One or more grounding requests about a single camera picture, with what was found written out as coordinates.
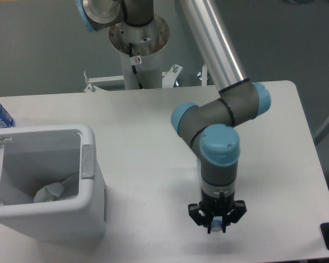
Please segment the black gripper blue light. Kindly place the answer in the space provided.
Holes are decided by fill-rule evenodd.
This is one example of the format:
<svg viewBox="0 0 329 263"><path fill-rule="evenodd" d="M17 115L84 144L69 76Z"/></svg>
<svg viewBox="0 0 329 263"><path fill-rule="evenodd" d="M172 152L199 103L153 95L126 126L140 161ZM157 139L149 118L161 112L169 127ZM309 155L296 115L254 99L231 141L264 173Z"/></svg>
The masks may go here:
<svg viewBox="0 0 329 263"><path fill-rule="evenodd" d="M224 194L224 198L212 197L201 191L200 203L188 205L189 217L193 219L197 226L203 226L207 233L211 233L211 224L214 218L222 222L222 232L231 224L236 224L247 212L246 203L242 200L235 201L235 191Z"/></svg>

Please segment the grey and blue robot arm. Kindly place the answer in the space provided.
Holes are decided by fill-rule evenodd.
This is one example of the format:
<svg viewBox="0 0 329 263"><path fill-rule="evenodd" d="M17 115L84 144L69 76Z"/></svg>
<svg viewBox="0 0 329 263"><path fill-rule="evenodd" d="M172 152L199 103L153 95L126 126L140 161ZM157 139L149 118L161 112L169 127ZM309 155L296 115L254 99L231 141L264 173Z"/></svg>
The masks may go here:
<svg viewBox="0 0 329 263"><path fill-rule="evenodd" d="M240 156L235 127L265 113L269 92L252 83L241 67L214 1L179 1L219 98L203 106L187 102L175 108L171 124L196 155L201 200L189 204L194 222L208 232L225 231L246 213L234 199ZM112 45L123 59L126 89L162 87L160 63L152 61L169 40L165 20L153 1L77 1L87 30L109 29Z"/></svg>

